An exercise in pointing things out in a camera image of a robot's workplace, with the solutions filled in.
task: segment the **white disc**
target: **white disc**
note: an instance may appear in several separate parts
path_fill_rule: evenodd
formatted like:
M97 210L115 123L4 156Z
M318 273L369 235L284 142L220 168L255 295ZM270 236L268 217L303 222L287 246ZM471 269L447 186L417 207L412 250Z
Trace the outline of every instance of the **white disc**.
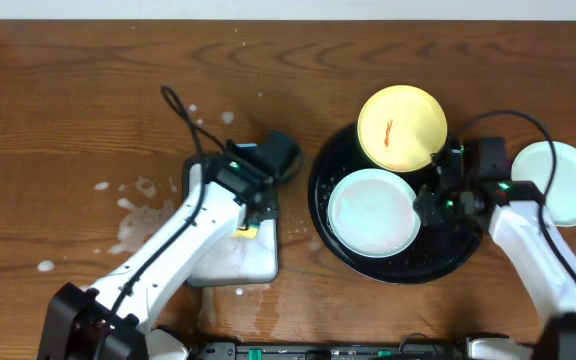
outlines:
M415 193L399 176L363 169L343 178L330 195L330 226L346 247L367 257L387 257L410 245L421 226Z
M558 226L576 225L576 149L568 144L555 142L557 171L546 198L555 224ZM548 142L538 142L527 146L512 164L513 180L531 180L542 192L552 168L552 154Z

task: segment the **yellow plate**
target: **yellow plate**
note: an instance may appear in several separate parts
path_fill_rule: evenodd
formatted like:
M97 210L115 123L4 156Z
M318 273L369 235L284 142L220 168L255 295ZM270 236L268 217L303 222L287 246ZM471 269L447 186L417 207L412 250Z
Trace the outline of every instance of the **yellow plate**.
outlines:
M410 172L430 164L441 149L448 126L441 106L427 92L408 85L374 94L359 114L359 142L377 165Z

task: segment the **black tray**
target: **black tray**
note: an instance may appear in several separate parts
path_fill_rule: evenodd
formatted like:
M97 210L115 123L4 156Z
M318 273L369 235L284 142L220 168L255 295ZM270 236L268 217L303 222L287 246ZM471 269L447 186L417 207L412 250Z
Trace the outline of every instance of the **black tray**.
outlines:
M351 125L324 145L310 174L308 207L313 224L326 247L341 261L370 278L396 284L420 284L439 279L463 264L475 252L481 230L472 223L455 222L421 226L415 241L404 251L385 258L359 255L345 247L328 222L328 199L346 175L361 169L379 168L363 152L356 125ZM397 173L415 191L434 175L426 167Z

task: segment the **brown tabletop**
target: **brown tabletop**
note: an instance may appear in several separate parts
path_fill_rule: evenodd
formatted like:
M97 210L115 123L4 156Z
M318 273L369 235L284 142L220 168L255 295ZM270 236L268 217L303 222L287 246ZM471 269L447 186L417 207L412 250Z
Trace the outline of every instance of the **brown tabletop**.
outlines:
M280 193L278 278L243 286L240 296L234 287L182 289L162 323L245 342L538 336L530 297L489 238L440 280L379 283L313 245L320 240L306 183L326 139L392 84L435 96L449 128L519 109L576 147L576 23L2 21L0 358L35 356L59 287L90 285L129 256L108 253L127 215L118 199L180 205L170 181L180 184L193 145L160 98L163 83L196 104L196 117L219 138L260 141L277 129L299 141L307 166ZM230 125L221 120L226 111L235 115ZM511 154L541 140L504 117L471 134L505 136ZM119 190L139 177L154 183L153 197ZM109 187L95 190L102 182ZM576 227L562 233L576 253ZM38 271L43 260L54 269Z

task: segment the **white wall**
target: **white wall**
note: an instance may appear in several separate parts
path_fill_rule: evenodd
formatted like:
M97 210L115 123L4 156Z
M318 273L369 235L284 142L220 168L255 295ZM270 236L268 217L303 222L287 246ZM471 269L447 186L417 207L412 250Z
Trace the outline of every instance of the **white wall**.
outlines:
M576 20L576 0L0 0L0 19Z

